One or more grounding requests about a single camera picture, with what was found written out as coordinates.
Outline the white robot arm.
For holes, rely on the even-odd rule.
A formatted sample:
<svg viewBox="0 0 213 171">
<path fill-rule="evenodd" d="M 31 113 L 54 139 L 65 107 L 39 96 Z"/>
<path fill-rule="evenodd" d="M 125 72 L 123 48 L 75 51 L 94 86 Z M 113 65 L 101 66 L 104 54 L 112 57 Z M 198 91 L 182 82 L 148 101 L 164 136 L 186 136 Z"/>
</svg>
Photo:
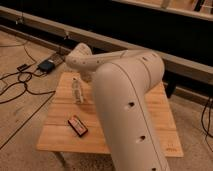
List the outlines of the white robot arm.
<svg viewBox="0 0 213 171">
<path fill-rule="evenodd" d="M 116 171 L 170 171 L 145 102 L 162 80 L 162 58 L 144 50 L 94 54 L 80 43 L 65 61 L 92 73 L 93 101 Z"/>
</svg>

